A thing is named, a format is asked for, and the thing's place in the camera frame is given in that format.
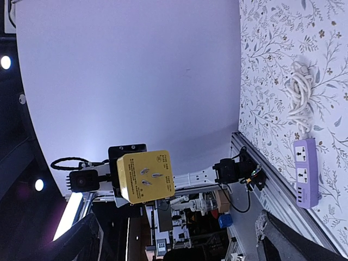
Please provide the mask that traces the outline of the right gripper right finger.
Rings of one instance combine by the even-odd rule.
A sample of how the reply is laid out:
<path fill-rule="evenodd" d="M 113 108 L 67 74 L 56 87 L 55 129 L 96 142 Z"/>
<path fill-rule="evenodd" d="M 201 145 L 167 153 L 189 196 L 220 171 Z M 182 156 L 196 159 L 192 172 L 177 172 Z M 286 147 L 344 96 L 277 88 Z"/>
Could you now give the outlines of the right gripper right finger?
<path fill-rule="evenodd" d="M 298 234 L 266 210 L 255 222 L 259 260 L 346 260 Z"/>

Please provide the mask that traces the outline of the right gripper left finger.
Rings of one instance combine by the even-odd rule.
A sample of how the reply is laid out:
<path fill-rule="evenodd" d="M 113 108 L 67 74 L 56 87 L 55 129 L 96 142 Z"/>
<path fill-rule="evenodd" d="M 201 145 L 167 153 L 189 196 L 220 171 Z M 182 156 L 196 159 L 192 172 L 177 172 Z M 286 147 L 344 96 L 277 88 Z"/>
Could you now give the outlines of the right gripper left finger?
<path fill-rule="evenodd" d="M 30 260 L 99 260 L 100 226 L 90 213 L 58 239 L 29 255 Z"/>

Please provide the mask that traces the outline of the yellow cube socket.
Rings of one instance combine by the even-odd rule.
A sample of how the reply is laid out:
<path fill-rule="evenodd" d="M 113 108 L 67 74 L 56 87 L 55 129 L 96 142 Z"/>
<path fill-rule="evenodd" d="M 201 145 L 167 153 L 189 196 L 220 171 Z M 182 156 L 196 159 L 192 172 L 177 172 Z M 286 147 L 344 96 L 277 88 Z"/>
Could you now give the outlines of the yellow cube socket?
<path fill-rule="evenodd" d="M 167 150 L 125 154 L 117 160 L 120 191 L 131 204 L 145 203 L 175 194 Z"/>

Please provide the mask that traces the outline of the purple power strip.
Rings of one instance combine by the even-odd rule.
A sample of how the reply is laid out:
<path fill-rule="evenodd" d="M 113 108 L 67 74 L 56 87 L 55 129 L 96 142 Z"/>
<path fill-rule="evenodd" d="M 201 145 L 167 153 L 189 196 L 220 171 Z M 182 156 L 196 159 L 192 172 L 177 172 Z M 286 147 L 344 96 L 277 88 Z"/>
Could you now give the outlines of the purple power strip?
<path fill-rule="evenodd" d="M 319 171 L 314 138 L 294 142 L 296 203 L 311 209 L 319 203 Z"/>

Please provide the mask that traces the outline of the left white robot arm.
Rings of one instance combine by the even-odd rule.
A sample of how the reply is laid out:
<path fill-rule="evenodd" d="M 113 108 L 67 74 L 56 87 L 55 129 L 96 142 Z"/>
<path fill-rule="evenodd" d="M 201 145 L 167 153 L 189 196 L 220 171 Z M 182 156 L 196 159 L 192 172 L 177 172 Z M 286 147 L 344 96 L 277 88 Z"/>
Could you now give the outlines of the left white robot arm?
<path fill-rule="evenodd" d="M 123 197 L 131 204 L 169 198 L 180 192 L 189 194 L 191 190 L 202 191 L 217 186 L 225 168 L 223 162 L 201 171 L 174 174 L 170 154 L 167 150 L 147 151 L 146 145 L 124 145 L 108 148 L 111 184 L 115 197 Z"/>

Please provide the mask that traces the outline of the white light strip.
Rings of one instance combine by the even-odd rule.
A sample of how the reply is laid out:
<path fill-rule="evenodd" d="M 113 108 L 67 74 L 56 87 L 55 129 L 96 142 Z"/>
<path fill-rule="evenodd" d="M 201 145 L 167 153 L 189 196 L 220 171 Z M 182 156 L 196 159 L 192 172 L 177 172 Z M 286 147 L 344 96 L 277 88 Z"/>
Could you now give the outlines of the white light strip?
<path fill-rule="evenodd" d="M 82 198 L 83 194 L 81 192 L 73 192 L 71 194 L 53 237 L 53 241 L 57 240 L 72 227 Z"/>

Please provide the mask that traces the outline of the blue cube in background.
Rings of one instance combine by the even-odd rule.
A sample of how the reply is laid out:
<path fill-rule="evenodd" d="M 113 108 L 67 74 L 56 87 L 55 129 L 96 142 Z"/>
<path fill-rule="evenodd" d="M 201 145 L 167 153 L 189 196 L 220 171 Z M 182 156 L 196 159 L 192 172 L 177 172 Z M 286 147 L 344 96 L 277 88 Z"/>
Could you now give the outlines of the blue cube in background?
<path fill-rule="evenodd" d="M 230 214 L 221 214 L 218 222 L 221 229 L 227 228 L 233 224 L 232 216 Z"/>

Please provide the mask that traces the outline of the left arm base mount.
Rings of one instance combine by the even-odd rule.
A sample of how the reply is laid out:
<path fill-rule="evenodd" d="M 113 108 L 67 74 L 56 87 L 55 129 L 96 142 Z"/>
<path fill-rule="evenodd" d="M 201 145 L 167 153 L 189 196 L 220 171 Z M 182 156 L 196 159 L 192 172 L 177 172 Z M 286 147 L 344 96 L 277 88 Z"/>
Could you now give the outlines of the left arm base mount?
<path fill-rule="evenodd" d="M 232 178 L 240 184 L 247 185 L 248 189 L 257 188 L 262 191 L 266 185 L 266 174 L 260 163 L 254 161 L 247 148 L 243 146 L 239 153 L 232 157 Z"/>

